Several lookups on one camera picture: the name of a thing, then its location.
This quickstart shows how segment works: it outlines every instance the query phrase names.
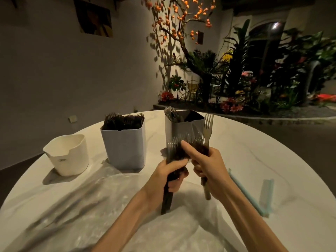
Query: ceiling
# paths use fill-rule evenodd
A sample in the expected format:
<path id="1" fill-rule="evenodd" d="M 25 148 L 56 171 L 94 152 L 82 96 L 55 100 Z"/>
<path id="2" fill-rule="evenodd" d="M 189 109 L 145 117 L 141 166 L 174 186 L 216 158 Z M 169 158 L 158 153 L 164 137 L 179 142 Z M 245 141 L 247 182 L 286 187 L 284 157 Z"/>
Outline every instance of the ceiling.
<path id="1" fill-rule="evenodd" d="M 234 14 L 253 11 L 284 10 L 294 7 L 307 6 L 315 0 L 221 0 L 223 10 L 232 9 Z"/>

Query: floor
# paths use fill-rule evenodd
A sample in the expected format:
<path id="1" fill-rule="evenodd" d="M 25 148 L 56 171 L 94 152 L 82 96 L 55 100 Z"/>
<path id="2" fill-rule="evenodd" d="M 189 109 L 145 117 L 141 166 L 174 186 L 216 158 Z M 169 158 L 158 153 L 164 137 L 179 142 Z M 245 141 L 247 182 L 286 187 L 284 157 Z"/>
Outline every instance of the floor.
<path id="1" fill-rule="evenodd" d="M 253 127 L 294 151 L 315 170 L 336 195 L 336 123 Z M 17 180 L 38 157 L 0 171 L 0 206 Z"/>

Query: gray container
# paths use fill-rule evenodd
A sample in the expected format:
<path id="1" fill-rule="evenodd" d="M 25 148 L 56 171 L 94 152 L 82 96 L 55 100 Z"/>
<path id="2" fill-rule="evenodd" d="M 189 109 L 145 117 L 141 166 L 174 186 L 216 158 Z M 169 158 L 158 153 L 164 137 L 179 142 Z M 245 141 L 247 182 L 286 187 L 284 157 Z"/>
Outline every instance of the gray container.
<path id="1" fill-rule="evenodd" d="M 119 170 L 140 170 L 146 160 L 145 122 L 136 130 L 102 130 L 109 163 Z"/>
<path id="2" fill-rule="evenodd" d="M 165 127 L 166 127 L 166 146 L 173 137 L 177 137 L 179 134 L 189 133 L 191 138 L 194 139 L 193 127 L 194 124 L 200 133 L 204 128 L 204 117 L 198 114 L 194 110 L 182 110 L 178 112 L 183 117 L 185 122 L 174 123 L 165 115 Z"/>

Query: white container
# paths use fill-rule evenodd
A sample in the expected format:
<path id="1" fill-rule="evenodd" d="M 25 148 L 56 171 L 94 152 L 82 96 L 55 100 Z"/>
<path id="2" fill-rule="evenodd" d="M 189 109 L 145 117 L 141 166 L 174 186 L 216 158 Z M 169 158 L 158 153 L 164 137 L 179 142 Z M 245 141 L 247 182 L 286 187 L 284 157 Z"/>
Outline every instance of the white container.
<path id="1" fill-rule="evenodd" d="M 102 130 L 110 164 L 119 170 L 140 170 L 146 160 L 145 122 L 136 130 Z"/>
<path id="2" fill-rule="evenodd" d="M 51 140 L 43 151 L 61 176 L 82 173 L 89 165 L 85 136 L 63 135 Z"/>

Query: hand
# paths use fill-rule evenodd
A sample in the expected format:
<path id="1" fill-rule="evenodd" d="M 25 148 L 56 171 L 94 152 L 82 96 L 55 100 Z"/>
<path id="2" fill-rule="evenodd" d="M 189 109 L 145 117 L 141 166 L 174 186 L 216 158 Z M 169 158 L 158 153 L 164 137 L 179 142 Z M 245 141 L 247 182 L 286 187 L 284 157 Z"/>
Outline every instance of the hand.
<path id="1" fill-rule="evenodd" d="M 221 187 L 232 183 L 221 153 L 215 148 L 209 148 L 209 156 L 205 156 L 185 141 L 181 142 L 181 146 L 190 156 L 194 172 L 199 177 L 208 178 L 207 185 L 210 193 L 218 199 L 223 193 Z"/>
<path id="2" fill-rule="evenodd" d="M 188 159 L 173 161 L 170 164 L 166 164 L 166 160 L 159 163 L 147 183 L 139 191 L 145 200 L 147 213 L 156 210 L 162 203 L 163 189 L 166 185 L 168 174 L 186 166 L 187 163 Z M 179 190 L 183 179 L 187 177 L 188 174 L 188 170 L 186 169 L 177 180 L 168 182 L 169 192 L 176 193 Z"/>

